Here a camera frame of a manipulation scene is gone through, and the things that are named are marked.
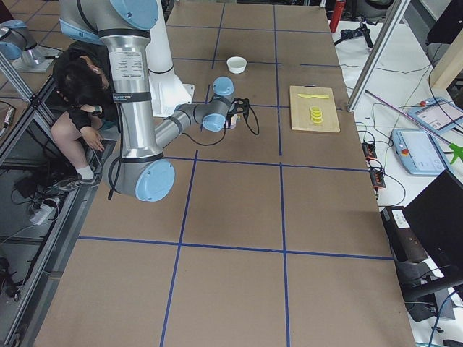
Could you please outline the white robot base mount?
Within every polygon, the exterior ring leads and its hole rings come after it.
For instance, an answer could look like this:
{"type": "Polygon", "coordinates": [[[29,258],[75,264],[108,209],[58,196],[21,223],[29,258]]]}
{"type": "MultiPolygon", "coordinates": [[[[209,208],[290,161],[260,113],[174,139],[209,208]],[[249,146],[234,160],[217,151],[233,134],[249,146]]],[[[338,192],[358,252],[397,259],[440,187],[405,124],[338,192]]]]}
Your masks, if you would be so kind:
{"type": "Polygon", "coordinates": [[[156,1],[158,19],[150,29],[146,47],[151,104],[154,117],[167,117],[175,108],[192,102],[194,85],[184,85],[174,71],[161,1],[156,1]]]}

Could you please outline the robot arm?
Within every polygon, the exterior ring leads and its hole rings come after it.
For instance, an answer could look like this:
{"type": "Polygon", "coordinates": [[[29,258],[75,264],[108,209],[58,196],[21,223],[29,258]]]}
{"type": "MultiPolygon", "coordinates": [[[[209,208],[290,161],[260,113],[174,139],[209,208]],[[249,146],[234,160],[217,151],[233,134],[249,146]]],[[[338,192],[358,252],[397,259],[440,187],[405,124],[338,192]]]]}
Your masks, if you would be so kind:
{"type": "Polygon", "coordinates": [[[1,23],[1,53],[19,72],[44,73],[55,54],[40,47],[22,20],[1,23]]]}
{"type": "Polygon", "coordinates": [[[228,77],[213,82],[213,96],[193,105],[175,75],[159,1],[60,1],[61,31],[109,51],[121,145],[104,164],[112,190],[141,201],[162,200],[175,170],[164,148],[193,124],[221,131],[234,101],[228,77]]]}

